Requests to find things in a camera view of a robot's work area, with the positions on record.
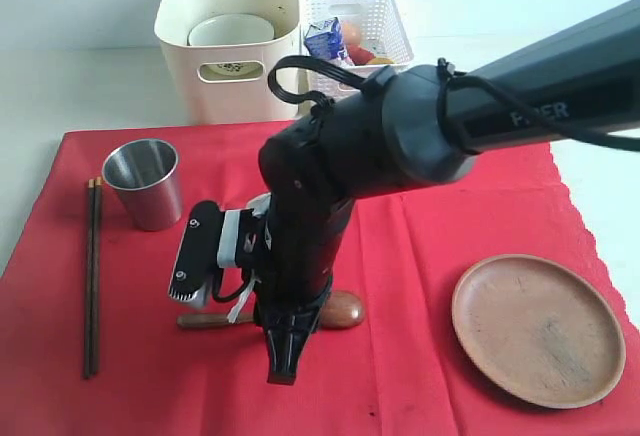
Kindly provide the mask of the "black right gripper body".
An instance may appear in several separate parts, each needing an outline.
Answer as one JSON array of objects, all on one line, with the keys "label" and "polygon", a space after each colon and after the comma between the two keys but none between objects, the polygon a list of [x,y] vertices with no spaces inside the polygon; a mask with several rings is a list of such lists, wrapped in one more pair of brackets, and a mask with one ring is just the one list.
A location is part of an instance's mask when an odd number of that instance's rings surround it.
[{"label": "black right gripper body", "polygon": [[290,329],[309,336],[319,329],[320,313],[330,295],[330,285],[309,301],[281,300],[265,290],[258,290],[253,310],[254,323],[264,333],[269,329]]}]

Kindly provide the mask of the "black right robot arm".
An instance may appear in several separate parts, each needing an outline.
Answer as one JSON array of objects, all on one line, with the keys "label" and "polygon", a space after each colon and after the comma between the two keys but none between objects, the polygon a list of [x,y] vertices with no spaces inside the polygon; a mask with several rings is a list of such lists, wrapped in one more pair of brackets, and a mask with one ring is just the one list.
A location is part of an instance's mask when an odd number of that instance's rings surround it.
[{"label": "black right robot arm", "polygon": [[368,77],[307,56],[278,68],[330,76],[354,94],[332,102],[268,82],[278,99],[312,104],[258,155],[269,204],[256,240],[256,317],[272,384],[295,381],[357,200],[455,182],[495,149],[558,139],[639,148],[627,136],[639,124],[637,0],[467,73],[445,59]]}]

